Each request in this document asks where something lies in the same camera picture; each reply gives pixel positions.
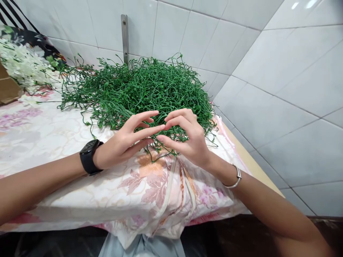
silver bracelet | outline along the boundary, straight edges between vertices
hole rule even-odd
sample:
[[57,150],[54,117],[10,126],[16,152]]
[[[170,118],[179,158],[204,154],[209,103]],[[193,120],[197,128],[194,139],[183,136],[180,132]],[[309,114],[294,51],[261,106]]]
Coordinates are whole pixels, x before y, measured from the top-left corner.
[[236,182],[236,184],[234,184],[233,186],[226,186],[226,185],[224,185],[226,188],[228,188],[228,189],[231,189],[231,188],[234,188],[234,187],[236,187],[237,185],[238,185],[238,183],[240,182],[240,180],[242,179],[242,176],[240,175],[240,169],[236,166],[236,165],[233,165],[232,164],[232,166],[234,166],[235,168],[236,168],[236,170],[237,170],[237,178],[238,178],[238,181]]

finger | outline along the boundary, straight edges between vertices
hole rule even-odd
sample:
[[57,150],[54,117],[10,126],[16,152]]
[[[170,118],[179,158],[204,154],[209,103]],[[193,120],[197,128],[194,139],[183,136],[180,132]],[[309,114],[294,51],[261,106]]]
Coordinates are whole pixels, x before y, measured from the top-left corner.
[[171,113],[167,115],[164,121],[168,122],[169,120],[176,118],[178,116],[184,116],[192,124],[197,122],[197,116],[193,113],[191,109],[186,109],[186,108],[172,111]]
[[129,159],[132,156],[134,156],[137,152],[139,152],[143,147],[146,147],[147,145],[153,143],[154,140],[151,138],[147,138],[144,140],[139,141],[137,144],[129,147],[123,154],[123,159]]
[[166,123],[164,130],[169,130],[171,127],[177,125],[183,128],[187,132],[187,135],[191,136],[194,125],[192,125],[188,120],[186,120],[184,116],[178,116],[176,118],[169,120]]
[[146,129],[146,128],[149,128],[150,126],[149,126],[149,124],[145,124],[145,123],[141,122],[140,124],[138,124],[137,127],[142,127],[144,129]]
[[151,127],[147,129],[145,128],[143,130],[137,131],[136,133],[133,134],[133,140],[134,140],[133,142],[142,140],[143,138],[156,134],[160,132],[161,130],[164,130],[164,128],[165,128],[165,125],[160,125],[160,126]]
[[153,122],[154,122],[154,119],[152,119],[152,118],[147,118],[147,119],[145,119],[145,120],[143,120],[143,121],[145,121],[145,122],[147,122],[147,123],[153,123]]
[[141,112],[136,115],[132,115],[124,124],[123,128],[126,131],[133,131],[138,124],[140,124],[142,121],[149,119],[152,116],[156,116],[159,112],[158,111],[146,111]]
[[183,150],[185,149],[185,144],[181,143],[181,142],[175,142],[174,140],[172,140],[171,138],[165,136],[165,135],[158,135],[157,139],[164,144],[164,146],[170,148],[170,149],[174,149],[177,152],[183,152]]

floral fabric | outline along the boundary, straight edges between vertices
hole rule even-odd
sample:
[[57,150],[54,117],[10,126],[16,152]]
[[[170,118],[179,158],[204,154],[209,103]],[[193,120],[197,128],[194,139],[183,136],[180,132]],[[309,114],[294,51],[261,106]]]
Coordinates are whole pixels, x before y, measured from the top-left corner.
[[[56,108],[58,102],[35,103],[59,100],[59,93],[42,91],[0,107],[0,179],[78,152],[93,139],[79,110],[62,112]],[[248,171],[221,119],[216,119],[213,134],[218,147],[210,150]],[[114,133],[108,128],[93,128],[93,134],[104,142]],[[232,217],[245,210],[217,179],[184,156],[167,156],[152,164],[150,156],[140,151],[113,169],[82,177],[57,190],[2,225],[0,231],[96,226],[118,236],[127,248],[137,234],[179,238],[185,226]]]
[[32,53],[42,57],[52,67],[66,64],[63,55],[53,46],[47,36],[7,25],[0,25],[0,37],[16,45],[25,45]]

black smartwatch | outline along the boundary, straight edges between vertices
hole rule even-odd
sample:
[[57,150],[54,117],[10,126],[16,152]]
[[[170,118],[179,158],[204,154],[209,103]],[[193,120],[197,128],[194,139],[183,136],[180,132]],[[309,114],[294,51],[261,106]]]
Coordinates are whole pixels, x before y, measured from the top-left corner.
[[103,142],[99,141],[98,139],[94,139],[92,141],[89,141],[80,151],[82,166],[90,176],[93,176],[95,174],[98,174],[100,171],[103,171],[99,170],[93,162],[93,155],[97,148],[102,144]]

cardboard box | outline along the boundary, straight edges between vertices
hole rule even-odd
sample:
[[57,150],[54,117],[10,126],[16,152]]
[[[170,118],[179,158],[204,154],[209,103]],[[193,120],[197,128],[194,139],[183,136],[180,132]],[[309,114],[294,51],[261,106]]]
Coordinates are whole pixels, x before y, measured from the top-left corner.
[[8,75],[6,68],[0,62],[0,105],[13,102],[22,95],[23,90]]

